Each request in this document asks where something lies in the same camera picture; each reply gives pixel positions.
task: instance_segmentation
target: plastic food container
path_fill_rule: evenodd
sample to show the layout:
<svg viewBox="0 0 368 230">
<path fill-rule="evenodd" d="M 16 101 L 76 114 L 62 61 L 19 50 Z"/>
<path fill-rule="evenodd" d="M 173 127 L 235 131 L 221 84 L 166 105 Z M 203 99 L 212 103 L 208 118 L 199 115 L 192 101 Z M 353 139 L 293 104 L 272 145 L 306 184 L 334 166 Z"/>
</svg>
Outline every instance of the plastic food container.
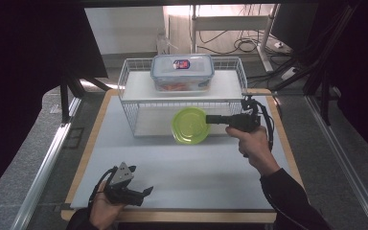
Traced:
<svg viewBox="0 0 368 230">
<path fill-rule="evenodd" d="M 164 55 L 154 57 L 150 74 L 161 92 L 204 92 L 214 76 L 209 55 Z"/>
</svg>

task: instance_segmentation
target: sleeve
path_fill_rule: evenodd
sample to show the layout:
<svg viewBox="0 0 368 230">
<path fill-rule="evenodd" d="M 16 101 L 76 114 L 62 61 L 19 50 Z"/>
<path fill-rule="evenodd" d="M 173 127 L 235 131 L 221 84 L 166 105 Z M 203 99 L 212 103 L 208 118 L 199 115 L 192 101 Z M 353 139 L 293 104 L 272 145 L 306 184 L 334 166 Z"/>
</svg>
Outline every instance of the sleeve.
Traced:
<svg viewBox="0 0 368 230">
<path fill-rule="evenodd" d="M 261 183 L 264 195 L 277 212 L 277 229 L 331 229 L 322 216 L 310 206 L 301 185 L 284 169 L 263 176 Z"/>
<path fill-rule="evenodd" d="M 66 230 L 98 230 L 88 219 L 88 209 L 79 209 L 68 222 Z"/>
</svg>

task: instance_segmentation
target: human hand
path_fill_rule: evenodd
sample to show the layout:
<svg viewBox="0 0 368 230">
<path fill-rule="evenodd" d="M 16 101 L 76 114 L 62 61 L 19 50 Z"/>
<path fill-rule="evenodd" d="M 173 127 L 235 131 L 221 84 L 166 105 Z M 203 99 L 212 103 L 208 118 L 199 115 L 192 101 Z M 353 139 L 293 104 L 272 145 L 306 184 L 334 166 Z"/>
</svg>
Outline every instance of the human hand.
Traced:
<svg viewBox="0 0 368 230">
<path fill-rule="evenodd" d="M 107 229 L 125 208 L 125 204 L 111 204 L 104 194 L 105 181 L 94 198 L 89 221 L 98 229 Z"/>
<path fill-rule="evenodd" d="M 251 132 L 243 132 L 228 126 L 226 132 L 229 136 L 239 139 L 239 152 L 248 156 L 249 164 L 255 167 L 261 175 L 268 176 L 280 170 L 268 148 L 264 126 L 259 126 Z"/>
</svg>

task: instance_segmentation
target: white wire basket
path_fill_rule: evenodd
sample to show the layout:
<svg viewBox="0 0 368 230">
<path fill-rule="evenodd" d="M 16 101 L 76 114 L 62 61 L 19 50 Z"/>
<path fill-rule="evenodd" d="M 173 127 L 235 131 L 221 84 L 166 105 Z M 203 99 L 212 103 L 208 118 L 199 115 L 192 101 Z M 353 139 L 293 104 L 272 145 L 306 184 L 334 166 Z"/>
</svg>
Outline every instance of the white wire basket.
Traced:
<svg viewBox="0 0 368 230">
<path fill-rule="evenodd" d="M 208 115 L 232 115 L 242 111 L 247 83 L 241 59 L 213 57 L 215 75 L 207 92 L 160 92 L 150 76 L 152 58 L 125 60 L 118 82 L 119 98 L 133 136 L 173 135 L 171 120 L 187 106 Z M 226 134 L 226 125 L 211 126 L 210 135 Z"/>
</svg>

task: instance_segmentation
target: yellow-green lid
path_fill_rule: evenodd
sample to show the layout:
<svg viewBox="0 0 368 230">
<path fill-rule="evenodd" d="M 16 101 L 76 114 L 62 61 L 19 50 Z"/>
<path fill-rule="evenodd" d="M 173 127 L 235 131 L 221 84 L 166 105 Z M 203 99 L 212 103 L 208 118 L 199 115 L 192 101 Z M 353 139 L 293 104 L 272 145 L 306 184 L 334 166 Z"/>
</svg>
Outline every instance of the yellow-green lid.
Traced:
<svg viewBox="0 0 368 230">
<path fill-rule="evenodd" d="M 172 118 L 172 134 L 177 143 L 195 145 L 209 134 L 210 126 L 205 123 L 206 113 L 198 107 L 185 107 Z"/>
</svg>

